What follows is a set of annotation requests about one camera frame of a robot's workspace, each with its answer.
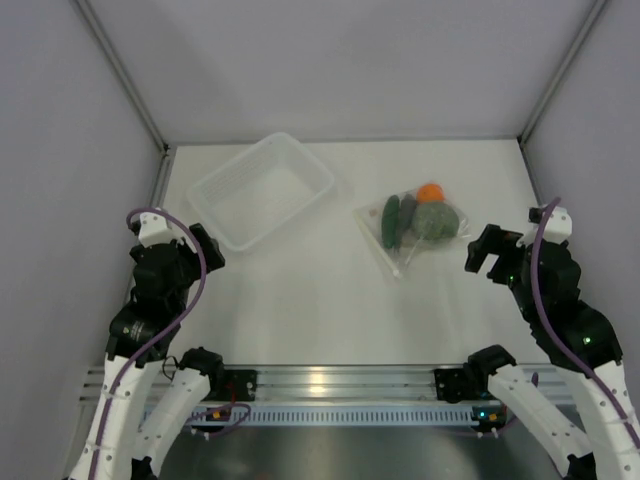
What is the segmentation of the fake green cabbage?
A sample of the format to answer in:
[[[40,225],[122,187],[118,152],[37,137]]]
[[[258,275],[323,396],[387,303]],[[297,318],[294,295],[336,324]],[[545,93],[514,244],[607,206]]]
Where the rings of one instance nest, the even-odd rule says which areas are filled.
[[[458,234],[460,218],[456,211],[443,202],[419,204],[411,221],[412,232],[426,241],[454,238]]]

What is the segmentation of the fake orange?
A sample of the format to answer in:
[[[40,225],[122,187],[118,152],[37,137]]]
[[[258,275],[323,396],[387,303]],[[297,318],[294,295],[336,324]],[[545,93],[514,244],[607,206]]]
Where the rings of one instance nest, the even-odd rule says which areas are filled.
[[[419,204],[444,202],[446,199],[442,187],[437,183],[428,183],[419,187],[415,198]]]

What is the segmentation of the clear zip top bag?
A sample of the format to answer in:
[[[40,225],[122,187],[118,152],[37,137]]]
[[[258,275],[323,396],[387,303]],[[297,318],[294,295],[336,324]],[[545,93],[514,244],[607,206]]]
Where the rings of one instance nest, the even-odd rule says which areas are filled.
[[[451,245],[459,244],[469,236],[470,222],[468,217],[447,197],[444,188],[441,186],[446,197],[443,203],[450,205],[460,218],[458,234],[448,240],[426,241],[418,238],[412,232],[410,226],[402,237],[398,237],[396,234],[398,241],[398,248],[396,250],[385,249],[381,240],[381,216],[387,199],[392,195],[397,195],[401,202],[407,193],[415,197],[419,187],[393,193],[381,200],[357,208],[353,212],[356,225],[360,229],[365,241],[369,244],[373,253],[378,256],[379,263],[388,269],[390,276],[394,279],[403,278],[413,260],[422,253],[431,250],[441,250]]]

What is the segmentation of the fake green cucumber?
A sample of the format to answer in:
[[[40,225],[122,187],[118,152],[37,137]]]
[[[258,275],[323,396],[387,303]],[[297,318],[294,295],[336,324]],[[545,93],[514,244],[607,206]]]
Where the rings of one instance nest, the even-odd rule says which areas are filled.
[[[381,216],[381,240],[385,249],[396,250],[398,248],[396,231],[399,215],[400,198],[397,195],[392,195],[387,199]]]

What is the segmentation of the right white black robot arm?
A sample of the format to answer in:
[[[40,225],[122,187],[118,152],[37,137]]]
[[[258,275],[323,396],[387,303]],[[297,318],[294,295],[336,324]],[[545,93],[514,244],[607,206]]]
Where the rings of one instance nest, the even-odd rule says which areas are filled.
[[[468,246],[476,273],[493,255],[488,278],[508,287],[537,346],[564,380],[582,424],[576,426],[524,374],[502,346],[468,357],[468,388],[506,405],[564,479],[636,479],[639,424],[625,386],[622,350],[608,319],[580,298],[579,265],[567,241],[527,245],[521,234],[487,225]]]

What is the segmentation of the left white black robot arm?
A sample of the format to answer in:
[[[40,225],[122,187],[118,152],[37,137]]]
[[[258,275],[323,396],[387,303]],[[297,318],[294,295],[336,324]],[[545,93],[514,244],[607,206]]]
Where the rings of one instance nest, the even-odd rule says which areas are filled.
[[[72,479],[156,479],[195,407],[226,386],[221,355],[191,348],[151,414],[144,413],[169,346],[197,299],[189,294],[225,265],[218,242],[199,224],[185,235],[156,214],[131,229],[134,286],[111,321],[98,405]]]

